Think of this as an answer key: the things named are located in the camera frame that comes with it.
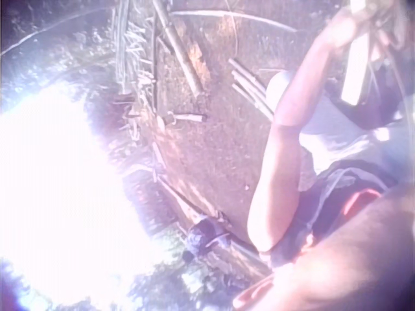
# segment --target dirt ground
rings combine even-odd
[[[269,121],[231,85],[229,58],[236,57],[266,85],[276,69],[295,70],[341,0],[229,0],[232,10],[285,23],[299,31],[230,17],[176,17],[174,24],[201,77],[206,95],[194,99],[175,56],[159,49],[158,113],[202,113],[207,122],[178,122],[162,133],[150,122],[171,185],[208,214],[230,219],[248,241],[246,220],[259,178]],[[225,0],[175,1],[174,9],[227,10]],[[303,176],[307,181],[311,177]]]

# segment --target sunlight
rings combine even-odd
[[[0,257],[54,304],[91,297],[106,310],[157,249],[64,89],[0,118]]]

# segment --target person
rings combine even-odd
[[[352,15],[347,9],[342,9],[315,39],[288,88],[276,92],[279,94],[274,99],[279,97],[278,105],[274,103],[274,120],[247,223],[252,243],[261,258],[274,268],[275,275],[236,298],[236,308],[303,310],[294,307],[302,304],[304,310],[342,310],[339,305],[331,307],[330,303],[341,301],[342,294],[339,293],[344,293],[344,297],[357,297],[353,295],[353,285],[370,291],[372,283],[362,280],[364,275],[372,273],[371,280],[375,281],[388,280],[379,269],[381,265],[375,263],[368,266],[368,259],[379,256],[375,246],[381,244],[383,249],[399,248],[401,260],[409,256],[404,251],[409,252],[413,248],[409,242],[412,238],[413,214],[408,214],[413,187],[406,189],[405,193],[393,192],[395,202],[385,196],[389,189],[398,187],[399,181],[408,180],[410,174],[405,178],[393,174],[395,172],[385,164],[382,157],[376,157],[376,152],[381,154],[379,145],[368,142],[366,138],[361,139],[358,128],[350,128],[353,123],[330,106],[328,101],[323,104],[318,102],[335,56],[359,35],[372,16],[373,12],[369,10]],[[324,119],[318,120],[316,115],[320,114],[321,118],[321,113]],[[319,173],[318,179],[306,192],[298,191],[302,146],[309,147],[314,161],[319,161],[318,156],[322,156],[321,165],[314,163],[314,169]],[[397,154],[398,157],[406,155],[405,152]],[[398,203],[402,200],[405,204],[401,210]],[[376,219],[373,210],[380,208],[384,209],[383,213],[395,213],[393,216],[396,219]],[[410,225],[405,224],[391,234],[387,230],[388,225],[394,225],[393,222],[398,219],[404,222],[404,215]],[[364,226],[376,228],[379,238],[383,240],[379,242],[372,233],[364,236]],[[388,232],[390,238],[385,237],[383,230]],[[344,232],[342,243],[337,238],[340,231]],[[406,238],[405,241],[389,245],[392,240],[402,236]],[[392,269],[393,260],[400,260],[398,254],[399,252],[385,256],[379,262]],[[367,259],[365,265],[359,263],[363,258]],[[400,268],[404,267],[406,272],[410,270],[407,265]],[[341,273],[353,269],[356,271],[354,274]],[[405,275],[402,280],[395,279],[395,282],[397,284],[406,280]],[[320,301],[320,294],[326,301]],[[301,301],[301,297],[307,297],[314,304]],[[291,306],[285,304],[288,300],[292,303]],[[358,301],[349,305],[358,305]],[[347,308],[350,310],[380,310],[363,306],[353,308],[349,305]]]
[[[199,222],[189,229],[185,239],[186,250],[182,254],[185,263],[207,255],[213,246],[230,247],[230,234],[220,223],[228,223],[226,216],[218,212],[218,218],[200,215]]]

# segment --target wooden post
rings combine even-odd
[[[182,66],[184,75],[187,79],[187,83],[193,92],[193,95],[197,98],[200,94],[203,93],[203,86],[200,82],[199,76],[193,64],[189,58],[189,55],[183,46],[183,43],[177,33],[176,28],[172,24],[169,19],[169,13],[165,8],[162,0],[153,0],[154,8],[157,11],[158,17],[160,19],[160,23],[163,26],[163,29],[166,33],[167,38],[169,39],[174,52],[176,53],[176,57]]]

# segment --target hand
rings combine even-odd
[[[347,8],[340,10],[320,34],[319,38],[334,51],[350,44],[368,26],[373,10],[364,9],[352,14]]]

